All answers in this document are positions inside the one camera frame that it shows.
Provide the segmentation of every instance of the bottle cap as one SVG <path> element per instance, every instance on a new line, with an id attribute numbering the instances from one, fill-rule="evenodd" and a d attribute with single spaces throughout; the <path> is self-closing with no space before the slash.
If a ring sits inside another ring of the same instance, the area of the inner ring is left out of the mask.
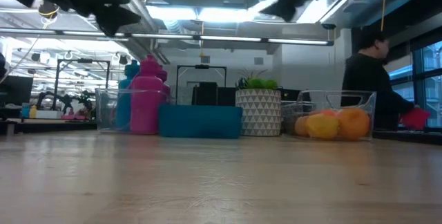
<path id="1" fill-rule="evenodd" d="M 125 65 L 124 75 L 127 77 L 135 77 L 140 71 L 140 65 L 137 61 L 133 60 L 131 64 Z"/>
<path id="2" fill-rule="evenodd" d="M 160 64 L 153 55 L 147 55 L 147 58 L 141 61 L 140 74 L 157 75 L 160 70 Z"/>

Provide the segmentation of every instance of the monitor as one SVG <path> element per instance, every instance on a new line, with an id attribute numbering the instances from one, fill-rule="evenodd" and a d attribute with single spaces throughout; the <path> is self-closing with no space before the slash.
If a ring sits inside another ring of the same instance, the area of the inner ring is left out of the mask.
<path id="1" fill-rule="evenodd" d="M 33 83 L 32 77 L 7 76 L 0 84 L 0 102 L 17 106 L 29 103 Z"/>

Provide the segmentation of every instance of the table surface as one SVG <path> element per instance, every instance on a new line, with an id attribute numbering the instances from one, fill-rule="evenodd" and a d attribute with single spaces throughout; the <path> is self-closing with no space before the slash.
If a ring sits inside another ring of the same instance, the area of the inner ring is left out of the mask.
<path id="1" fill-rule="evenodd" d="M 0 139 L 0 223 L 442 223 L 442 148 L 389 140 Z"/>

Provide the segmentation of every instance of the orange fruit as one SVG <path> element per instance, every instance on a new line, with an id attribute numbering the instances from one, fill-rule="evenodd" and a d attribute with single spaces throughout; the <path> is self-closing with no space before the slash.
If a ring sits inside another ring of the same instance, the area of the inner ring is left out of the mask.
<path id="1" fill-rule="evenodd" d="M 343 109 L 336 116 L 339 120 L 339 135 L 346 140 L 358 140 L 366 136 L 370 128 L 370 117 L 360 108 Z"/>
<path id="2" fill-rule="evenodd" d="M 305 123 L 309 116 L 300 117 L 296 120 L 295 123 L 295 133 L 300 136 L 307 136 L 307 127 L 305 126 Z"/>
<path id="3" fill-rule="evenodd" d="M 339 131 L 338 118 L 324 113 L 310 116 L 306 121 L 306 126 L 311 138 L 333 139 Z"/>
<path id="4" fill-rule="evenodd" d="M 338 112 L 336 112 L 335 110 L 325 109 L 325 110 L 320 110 L 320 111 L 312 111 L 309 115 L 316 115 L 319 113 L 322 113 L 322 114 L 328 115 L 328 116 L 336 116 L 336 114 L 338 114 Z"/>

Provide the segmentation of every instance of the white planter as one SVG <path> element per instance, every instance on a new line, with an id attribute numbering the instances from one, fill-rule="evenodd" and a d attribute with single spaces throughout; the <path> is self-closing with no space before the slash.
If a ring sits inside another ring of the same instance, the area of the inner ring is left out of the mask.
<path id="1" fill-rule="evenodd" d="M 280 135 L 280 91 L 271 89 L 238 90 L 236 91 L 236 106 L 243 109 L 241 135 Z"/>

